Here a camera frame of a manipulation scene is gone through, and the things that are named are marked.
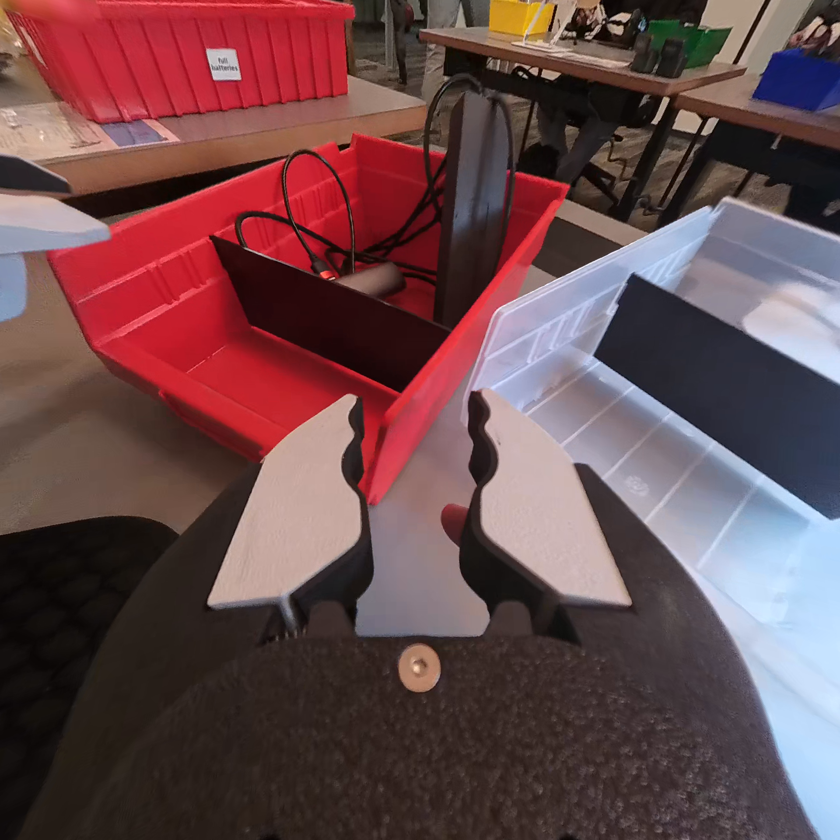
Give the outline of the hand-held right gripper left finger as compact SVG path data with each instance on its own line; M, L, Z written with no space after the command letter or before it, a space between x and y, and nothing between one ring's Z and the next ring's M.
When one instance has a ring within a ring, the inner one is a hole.
M348 394L264 457L206 599L210 610L271 607L286 629L313 629L324 612L355 629L374 573L363 440L363 402Z

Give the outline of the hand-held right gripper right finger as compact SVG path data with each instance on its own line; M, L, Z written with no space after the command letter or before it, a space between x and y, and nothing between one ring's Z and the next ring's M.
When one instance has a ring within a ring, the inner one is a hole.
M468 399L476 487L459 567L493 610L519 601L624 610L633 601L572 458L492 390Z

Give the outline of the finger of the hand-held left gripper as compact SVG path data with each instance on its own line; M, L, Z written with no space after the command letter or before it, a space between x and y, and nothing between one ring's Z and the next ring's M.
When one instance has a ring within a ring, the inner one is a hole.
M1 154L1 193L69 196L72 188L65 178L37 163Z
M108 225L53 197L1 195L1 321L27 306L25 255L108 241Z

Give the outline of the small red plastic bin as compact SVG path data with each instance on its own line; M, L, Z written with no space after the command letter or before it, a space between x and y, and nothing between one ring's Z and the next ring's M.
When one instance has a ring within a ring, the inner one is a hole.
M517 174L498 273L403 392L251 327L210 237L239 245L243 212L283 214L283 164L269 164L111 227L109 241L48 253L93 352L118 378L159 398L217 443L253 461L342 396L364 407L364 479L382 501L512 301L566 198L567 185ZM247 249L311 273L289 226L244 223ZM434 287L408 277L386 300L433 321Z

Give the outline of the clear plastic bin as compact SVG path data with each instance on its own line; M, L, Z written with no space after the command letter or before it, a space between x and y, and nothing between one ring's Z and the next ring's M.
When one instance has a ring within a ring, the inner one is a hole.
M838 233L724 199L501 306L468 385L589 466L700 584L821 838L838 838L838 519L594 352L637 274L838 384L838 257Z

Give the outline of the black usb cable red plug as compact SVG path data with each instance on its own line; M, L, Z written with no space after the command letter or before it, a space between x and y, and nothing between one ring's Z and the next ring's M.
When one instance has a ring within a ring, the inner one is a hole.
M287 210L287 220L289 225L292 228L295 236L297 237L301 246L305 249L310 258L310 266L312 272L325 280L338 280L340 278L340 274L337 269L331 268L328 264L328 261L316 256L314 250L308 243L308 240L305 238L305 234L301 230L301 227L298 225L297 221L295 220L293 213L291 211L291 204L288 192L288 175L292 165L292 162L296 161L297 159L309 157L316 161L319 161L321 164L325 166L325 168L329 171L332 175L333 180L338 185L340 192L343 197L343 203L346 210L346 216L348 220L349 226L349 233L350 233L350 273L351 275L355 273L355 265L356 265L356 237L355 237L355 224L354 224L354 216L352 210L352 203L350 200L350 195L348 193L347 188L345 187L340 175L337 173L333 165L327 161L319 152L311 149L299 149L291 152L285 162L283 164L283 168L280 174L280 186L281 192L283 196L283 202L286 206Z

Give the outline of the paper sheet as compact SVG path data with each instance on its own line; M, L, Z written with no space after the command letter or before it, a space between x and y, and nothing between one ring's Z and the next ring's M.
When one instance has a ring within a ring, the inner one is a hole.
M158 121L91 122L63 101L1 108L1 152L29 161L178 143Z

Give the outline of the large red tote white label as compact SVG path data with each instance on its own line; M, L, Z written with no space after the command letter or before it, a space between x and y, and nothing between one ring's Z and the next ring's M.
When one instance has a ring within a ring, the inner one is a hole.
M349 91L351 3L2 5L48 87L95 123L267 107Z

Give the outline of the black divider panel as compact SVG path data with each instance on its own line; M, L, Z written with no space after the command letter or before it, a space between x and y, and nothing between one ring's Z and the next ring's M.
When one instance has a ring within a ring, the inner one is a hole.
M251 327L403 392L446 327L218 236L217 257Z
M516 168L508 105L466 91L449 124L434 320L454 329L493 281L511 217Z
M828 520L839 386L632 274L594 356Z

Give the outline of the black mesh cushion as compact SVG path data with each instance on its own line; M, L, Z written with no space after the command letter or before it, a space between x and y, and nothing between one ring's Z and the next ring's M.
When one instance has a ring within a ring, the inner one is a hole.
M106 632L178 538L93 518L1 537L1 838L15 838Z

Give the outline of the wooden desk black legs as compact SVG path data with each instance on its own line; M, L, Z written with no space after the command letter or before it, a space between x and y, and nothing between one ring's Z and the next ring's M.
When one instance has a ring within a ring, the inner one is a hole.
M812 112L756 99L758 85L758 78L744 76L677 97L682 110L717 124L660 213L658 228L685 212L716 164L838 197L838 106Z
M445 48L444 67L452 72L468 72L492 90L531 102L586 109L591 105L598 115L618 121L622 128L653 128L620 199L610 215L627 222L645 193L681 106L684 93L743 76L747 67L712 62L706 67L684 70L679 77L639 74L630 70L632 53L602 44L567 45L560 53L538 49L534 42L524 45L511 35L500 35L488 28L432 28L420 34L421 40ZM512 71L489 68L489 60L515 67L535 68L571 77L593 90L587 96L565 93L551 87L545 76L526 80Z

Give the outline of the clear acrylic stand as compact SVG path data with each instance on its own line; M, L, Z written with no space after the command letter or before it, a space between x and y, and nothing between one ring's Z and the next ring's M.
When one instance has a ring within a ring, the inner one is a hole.
M512 44L522 48L552 51L557 48L563 31L577 10L578 3L576 1L541 1L525 3L525 6L527 9L526 27L523 34L513 40ZM548 7L551 7L548 25L544 31L537 32L543 11Z

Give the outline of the green plastic bin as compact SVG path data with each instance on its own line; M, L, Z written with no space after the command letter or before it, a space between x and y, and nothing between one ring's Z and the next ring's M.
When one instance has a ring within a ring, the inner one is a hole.
M685 42L686 69L708 66L721 52L732 31L731 27L714 28L684 23L677 18L650 20L646 34L652 38L652 47L663 54L668 39Z

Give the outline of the blue plastic bin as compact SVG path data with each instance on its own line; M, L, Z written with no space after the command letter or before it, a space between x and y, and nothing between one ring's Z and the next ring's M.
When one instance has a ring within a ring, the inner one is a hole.
M814 56L803 49L785 49L772 55L752 99L807 112L839 104L837 59Z

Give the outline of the yellow plastic bin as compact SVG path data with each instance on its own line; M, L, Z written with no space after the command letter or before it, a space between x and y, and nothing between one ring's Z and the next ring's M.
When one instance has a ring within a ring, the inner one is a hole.
M489 31L521 38L550 31L556 3L551 1L490 1Z

